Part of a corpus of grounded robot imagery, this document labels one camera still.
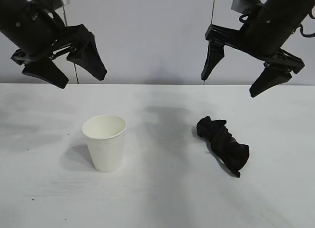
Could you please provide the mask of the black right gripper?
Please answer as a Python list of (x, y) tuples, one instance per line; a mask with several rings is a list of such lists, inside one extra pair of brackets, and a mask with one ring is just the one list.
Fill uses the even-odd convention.
[(214, 67), (224, 58), (224, 46), (245, 52), (265, 62), (265, 69), (249, 89), (252, 98), (262, 92), (288, 82), (305, 66), (302, 59), (282, 49), (294, 32), (282, 22), (268, 17), (262, 6), (248, 9), (239, 17), (239, 30), (211, 24), (205, 37), (208, 43), (206, 62), (201, 80), (206, 81)]

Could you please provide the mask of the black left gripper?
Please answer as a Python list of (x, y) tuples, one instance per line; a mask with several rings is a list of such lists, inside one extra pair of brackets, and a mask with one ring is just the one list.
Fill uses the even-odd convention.
[(53, 62), (64, 54), (99, 81), (107, 74), (93, 33), (66, 26), (46, 0), (0, 0), (0, 31), (18, 46), (11, 58), (25, 64), (23, 75), (64, 89), (69, 79)]

